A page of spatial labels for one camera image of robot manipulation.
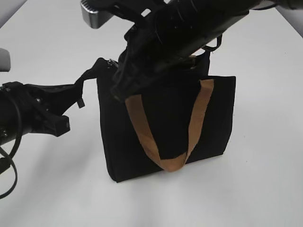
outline cable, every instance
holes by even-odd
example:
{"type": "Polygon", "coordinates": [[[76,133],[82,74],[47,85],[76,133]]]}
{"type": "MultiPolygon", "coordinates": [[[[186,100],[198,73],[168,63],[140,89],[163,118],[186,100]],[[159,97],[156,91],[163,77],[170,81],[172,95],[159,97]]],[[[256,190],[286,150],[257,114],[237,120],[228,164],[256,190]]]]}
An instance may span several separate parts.
{"type": "Polygon", "coordinates": [[[7,170],[10,166],[13,167],[14,169],[14,172],[15,172],[15,181],[13,183],[13,185],[11,186],[11,188],[3,193],[2,195],[0,195],[0,199],[3,199],[5,197],[7,197],[8,195],[10,195],[13,190],[15,189],[16,185],[17,185],[17,181],[18,181],[18,173],[17,173],[17,169],[16,169],[16,166],[15,166],[15,163],[13,161],[13,157],[14,155],[16,154],[16,152],[18,151],[19,149],[19,146],[20,146],[20,143],[21,143],[21,139],[22,139],[22,134],[23,134],[23,124],[22,124],[22,116],[21,116],[21,112],[20,112],[20,109],[19,109],[19,106],[18,104],[16,103],[15,99],[5,90],[2,90],[3,94],[8,98],[8,100],[14,105],[15,107],[15,110],[16,110],[16,114],[17,114],[17,122],[18,122],[18,125],[17,125],[17,135],[16,135],[16,140],[15,140],[15,143],[14,143],[14,146],[10,152],[10,154],[6,153],[1,147],[0,147],[0,154],[2,156],[4,156],[4,158],[1,158],[0,159],[0,164],[2,164],[2,167],[3,167],[3,172],[5,170],[7,170]]]}
{"type": "Polygon", "coordinates": [[[266,7],[263,7],[263,8],[258,8],[258,9],[254,9],[254,10],[258,10],[258,11],[261,11],[261,10],[266,10],[266,9],[272,9],[272,8],[274,8],[274,7],[277,7],[278,6],[278,4],[272,4],[272,5],[270,5],[270,6],[266,6],[266,7]]]}
{"type": "Polygon", "coordinates": [[[15,181],[14,181],[13,185],[5,193],[0,195],[0,200],[1,200],[3,198],[7,197],[8,195],[10,195],[13,192],[13,190],[15,189],[15,187],[17,185],[17,181],[18,181],[18,173],[17,173],[17,169],[16,169],[14,161],[11,159],[11,157],[8,155],[8,153],[6,153],[1,147],[0,147],[0,154],[2,156],[4,156],[5,160],[9,162],[9,164],[13,167],[14,172],[15,172],[15,181]]]}
{"type": "Polygon", "coordinates": [[[15,110],[16,110],[16,114],[17,114],[17,121],[18,121],[18,124],[17,124],[17,135],[16,135],[16,140],[15,140],[15,144],[9,154],[9,156],[11,158],[13,158],[20,146],[20,143],[21,143],[21,139],[22,139],[22,133],[23,133],[23,124],[22,124],[22,116],[21,116],[21,112],[20,112],[20,109],[19,109],[19,106],[18,104],[16,103],[15,99],[11,97],[11,95],[6,92],[6,91],[2,91],[3,94],[6,96],[6,98],[14,105],[15,107],[15,110]]]}

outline white table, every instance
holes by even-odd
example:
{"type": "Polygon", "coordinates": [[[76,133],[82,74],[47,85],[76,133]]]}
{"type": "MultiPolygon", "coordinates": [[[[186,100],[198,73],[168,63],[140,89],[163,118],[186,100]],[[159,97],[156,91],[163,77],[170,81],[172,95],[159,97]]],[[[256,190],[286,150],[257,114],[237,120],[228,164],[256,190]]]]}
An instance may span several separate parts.
{"type": "MultiPolygon", "coordinates": [[[[0,30],[12,57],[0,83],[73,83],[98,57],[118,58],[130,25],[114,18],[92,30],[78,0],[29,0],[0,30]]],[[[212,54],[212,75],[238,76],[225,154],[119,184],[107,174],[97,86],[87,82],[86,107],[66,114],[71,132],[23,138],[1,226],[303,226],[302,56],[302,38],[276,10],[252,12],[212,54]]],[[[2,174],[0,192],[12,180],[12,170],[2,174]]]]}

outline tan strap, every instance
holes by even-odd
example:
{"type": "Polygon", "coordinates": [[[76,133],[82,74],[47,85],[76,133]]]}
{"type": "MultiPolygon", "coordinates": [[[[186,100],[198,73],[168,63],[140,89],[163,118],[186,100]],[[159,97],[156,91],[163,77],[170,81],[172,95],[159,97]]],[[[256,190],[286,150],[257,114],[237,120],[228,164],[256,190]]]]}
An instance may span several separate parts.
{"type": "Polygon", "coordinates": [[[199,142],[207,106],[214,90],[214,80],[201,80],[200,83],[201,89],[194,103],[188,127],[188,150],[174,159],[160,159],[159,150],[144,111],[141,95],[132,96],[125,101],[129,117],[146,155],[168,172],[181,169],[199,142]]]}

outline silver component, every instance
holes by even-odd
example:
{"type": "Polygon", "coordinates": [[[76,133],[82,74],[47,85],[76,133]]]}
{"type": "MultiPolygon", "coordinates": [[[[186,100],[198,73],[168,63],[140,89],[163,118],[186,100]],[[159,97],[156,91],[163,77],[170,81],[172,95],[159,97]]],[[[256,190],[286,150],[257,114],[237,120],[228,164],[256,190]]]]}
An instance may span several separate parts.
{"type": "Polygon", "coordinates": [[[80,4],[83,19],[91,28],[100,28],[113,16],[106,11],[99,11],[92,8],[87,3],[87,0],[81,0],[80,4]]]}
{"type": "Polygon", "coordinates": [[[10,71],[10,54],[7,50],[0,48],[0,72],[10,71]]]}

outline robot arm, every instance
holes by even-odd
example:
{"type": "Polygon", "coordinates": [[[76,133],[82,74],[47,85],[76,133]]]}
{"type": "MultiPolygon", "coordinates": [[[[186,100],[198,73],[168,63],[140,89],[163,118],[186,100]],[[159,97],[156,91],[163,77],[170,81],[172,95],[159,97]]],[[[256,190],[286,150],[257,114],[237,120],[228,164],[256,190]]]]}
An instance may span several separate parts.
{"type": "Polygon", "coordinates": [[[281,5],[303,9],[303,0],[82,0],[84,20],[98,28],[113,15],[133,21],[125,35],[112,94],[120,101],[140,92],[188,61],[192,53],[220,37],[251,9],[281,5]],[[151,13],[143,17],[145,10],[151,13]]]}

